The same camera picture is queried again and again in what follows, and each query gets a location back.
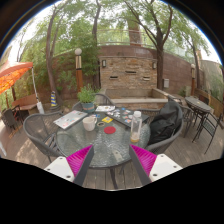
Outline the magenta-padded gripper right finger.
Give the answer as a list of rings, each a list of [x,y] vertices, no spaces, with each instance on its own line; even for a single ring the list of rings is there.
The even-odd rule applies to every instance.
[[[143,186],[182,169],[165,154],[155,155],[136,145],[129,145],[129,155]]]

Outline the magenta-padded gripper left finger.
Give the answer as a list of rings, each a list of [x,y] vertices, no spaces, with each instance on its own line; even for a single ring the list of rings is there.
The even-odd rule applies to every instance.
[[[89,145],[68,157],[59,156],[45,171],[82,186],[93,156],[94,147]]]

